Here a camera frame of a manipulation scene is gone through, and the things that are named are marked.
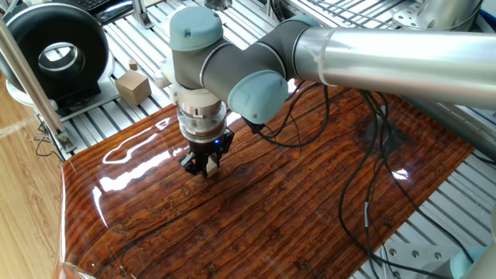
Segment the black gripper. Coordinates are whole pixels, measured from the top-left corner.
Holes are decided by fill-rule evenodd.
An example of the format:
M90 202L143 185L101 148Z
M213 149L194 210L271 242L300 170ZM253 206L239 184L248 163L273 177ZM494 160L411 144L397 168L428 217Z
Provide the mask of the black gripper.
M205 155L208 154L209 160L217 168L220 168L222 155L229 151L234 138L234 132L227 128L224 133L217 139L210 140L206 143L196 143L188 141L190 152L182 156L178 163L190 174L205 175Z

